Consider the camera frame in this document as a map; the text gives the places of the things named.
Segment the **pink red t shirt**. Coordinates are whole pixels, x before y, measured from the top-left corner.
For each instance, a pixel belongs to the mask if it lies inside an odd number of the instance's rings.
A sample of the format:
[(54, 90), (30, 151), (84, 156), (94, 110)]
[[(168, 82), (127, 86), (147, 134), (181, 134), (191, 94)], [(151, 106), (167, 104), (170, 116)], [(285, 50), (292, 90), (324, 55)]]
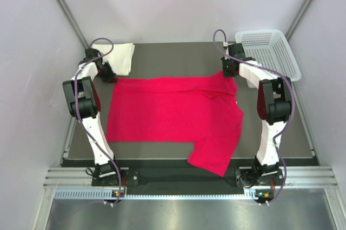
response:
[(237, 85), (206, 77), (121, 78), (108, 115), (109, 142), (193, 143), (188, 162), (224, 176), (239, 142), (243, 111)]

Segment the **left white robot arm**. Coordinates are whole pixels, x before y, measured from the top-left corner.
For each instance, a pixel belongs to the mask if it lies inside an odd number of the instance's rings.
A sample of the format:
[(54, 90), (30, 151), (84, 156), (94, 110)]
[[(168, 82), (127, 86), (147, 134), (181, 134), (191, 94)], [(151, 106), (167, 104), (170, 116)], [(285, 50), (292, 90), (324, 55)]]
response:
[(62, 83), (63, 92), (69, 113), (81, 125), (92, 148), (95, 163), (92, 176), (117, 185), (123, 173), (116, 165), (114, 153), (106, 140), (101, 125), (101, 102), (94, 86), (97, 76), (106, 83), (115, 81), (116, 76), (109, 62), (103, 61), (104, 55), (99, 50), (88, 48), (84, 53), (74, 77)]

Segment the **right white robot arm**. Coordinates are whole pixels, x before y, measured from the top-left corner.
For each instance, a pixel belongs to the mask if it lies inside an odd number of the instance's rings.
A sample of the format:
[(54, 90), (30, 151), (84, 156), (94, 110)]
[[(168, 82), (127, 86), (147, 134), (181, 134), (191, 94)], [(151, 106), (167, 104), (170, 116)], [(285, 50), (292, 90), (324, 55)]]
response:
[(276, 71), (264, 68), (252, 57), (246, 57), (241, 43), (223, 43), (224, 77), (240, 76), (257, 89), (257, 114), (262, 121), (261, 143), (252, 166), (252, 178), (266, 184), (279, 172), (282, 130), (292, 112), (291, 82)]

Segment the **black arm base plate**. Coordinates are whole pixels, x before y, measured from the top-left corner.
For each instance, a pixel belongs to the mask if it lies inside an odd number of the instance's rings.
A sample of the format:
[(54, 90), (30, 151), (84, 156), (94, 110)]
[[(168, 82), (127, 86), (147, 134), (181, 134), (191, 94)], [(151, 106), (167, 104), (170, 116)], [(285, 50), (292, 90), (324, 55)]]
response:
[(97, 176), (91, 173), (91, 169), (85, 170), (88, 175), (92, 176), (93, 186), (122, 186), (137, 187), (144, 186), (149, 183), (172, 183), (178, 186), (183, 183), (191, 182), (193, 184), (201, 184), (210, 182), (213, 185), (221, 182), (232, 187), (254, 187), (254, 186), (273, 186), (281, 184), (283, 181), (282, 170), (278, 170), (275, 174), (260, 176), (250, 168), (231, 167), (226, 171), (225, 176), (204, 171), (198, 168), (123, 168), (120, 175)]

